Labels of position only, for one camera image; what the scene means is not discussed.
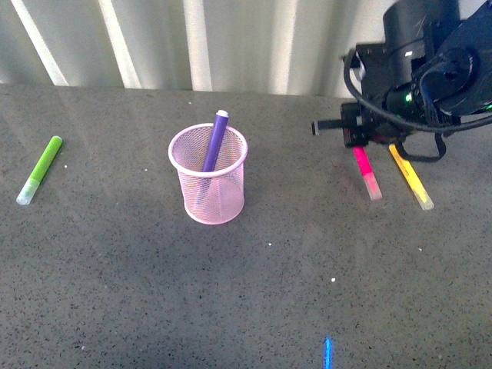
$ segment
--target mesh cup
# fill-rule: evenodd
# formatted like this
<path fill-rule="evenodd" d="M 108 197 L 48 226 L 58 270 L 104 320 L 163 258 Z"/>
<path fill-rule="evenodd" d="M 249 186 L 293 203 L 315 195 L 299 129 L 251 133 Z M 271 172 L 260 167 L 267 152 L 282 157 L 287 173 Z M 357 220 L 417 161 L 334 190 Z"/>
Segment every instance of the mesh cup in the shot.
<path fill-rule="evenodd" d="M 184 209 L 204 224 L 222 224 L 238 216 L 244 206 L 243 163 L 248 154 L 244 136 L 227 126 L 211 172 L 201 171 L 212 123 L 179 132 L 169 144 L 169 160 L 178 170 Z"/>

